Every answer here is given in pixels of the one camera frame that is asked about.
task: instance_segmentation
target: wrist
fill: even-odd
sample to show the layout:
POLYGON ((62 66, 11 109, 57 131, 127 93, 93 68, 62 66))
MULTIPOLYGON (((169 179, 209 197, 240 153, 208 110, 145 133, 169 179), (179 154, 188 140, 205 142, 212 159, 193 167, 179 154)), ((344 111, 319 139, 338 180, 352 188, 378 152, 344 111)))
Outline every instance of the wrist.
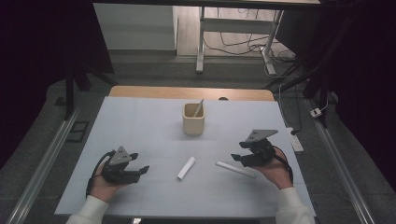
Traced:
POLYGON ((93 188, 90 195, 105 203, 108 203, 113 198, 114 194, 115 191, 113 190, 93 188))
POLYGON ((288 178, 281 178, 274 182, 278 189, 287 189, 292 188, 293 184, 291 183, 289 177, 288 178))

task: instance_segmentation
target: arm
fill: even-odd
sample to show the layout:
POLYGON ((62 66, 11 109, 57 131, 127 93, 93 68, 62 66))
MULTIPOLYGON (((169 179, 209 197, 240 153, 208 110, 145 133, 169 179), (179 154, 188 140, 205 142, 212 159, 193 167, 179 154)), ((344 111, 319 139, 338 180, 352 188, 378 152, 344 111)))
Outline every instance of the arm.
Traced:
POLYGON ((108 202, 113 198, 117 190, 126 185, 115 185, 107 183, 100 175, 103 164, 96 171, 96 177, 93 180, 91 194, 88 195, 87 201, 81 209, 73 214, 66 224, 100 224, 103 215, 108 208, 108 202))
MULTIPOLYGON (((276 148, 276 155, 286 160, 283 152, 276 148)), ((265 166, 255 166, 253 169, 261 172, 269 181, 274 183, 279 192, 277 194, 278 211, 277 224, 314 224, 315 220, 308 207, 303 205, 296 188, 291 183, 286 167, 278 160, 272 160, 265 166)))

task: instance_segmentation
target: wall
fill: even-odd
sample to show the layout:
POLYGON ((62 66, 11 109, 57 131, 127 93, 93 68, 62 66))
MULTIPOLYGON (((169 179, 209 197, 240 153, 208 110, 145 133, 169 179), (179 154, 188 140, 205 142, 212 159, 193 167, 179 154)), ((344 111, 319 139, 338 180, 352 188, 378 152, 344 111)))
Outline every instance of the wall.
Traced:
POLYGON ((108 49, 176 49, 174 7, 94 4, 108 49))

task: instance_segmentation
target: white sleeve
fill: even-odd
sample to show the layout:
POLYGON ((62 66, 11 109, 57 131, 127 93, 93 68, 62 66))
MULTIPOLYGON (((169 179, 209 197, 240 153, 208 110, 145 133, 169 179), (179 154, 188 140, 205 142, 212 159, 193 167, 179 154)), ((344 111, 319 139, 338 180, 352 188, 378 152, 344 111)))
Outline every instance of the white sleeve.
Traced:
POLYGON ((73 214, 66 224, 101 224, 107 208, 108 203, 88 195, 81 209, 73 214))
POLYGON ((314 216, 301 202, 296 188, 282 189, 277 197, 276 224, 315 224, 314 216))

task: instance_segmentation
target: dark background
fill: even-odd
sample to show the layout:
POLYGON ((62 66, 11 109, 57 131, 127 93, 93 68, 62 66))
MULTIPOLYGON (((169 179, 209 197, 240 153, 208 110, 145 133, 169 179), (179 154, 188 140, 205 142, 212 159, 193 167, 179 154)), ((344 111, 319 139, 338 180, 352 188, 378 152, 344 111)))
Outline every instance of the dark background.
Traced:
POLYGON ((368 1, 335 52, 336 112, 396 189, 396 6, 368 1))
POLYGON ((83 64, 100 72, 113 70, 91 2, 0 4, 2 167, 35 121, 52 83, 65 79, 66 71, 81 80, 83 64))

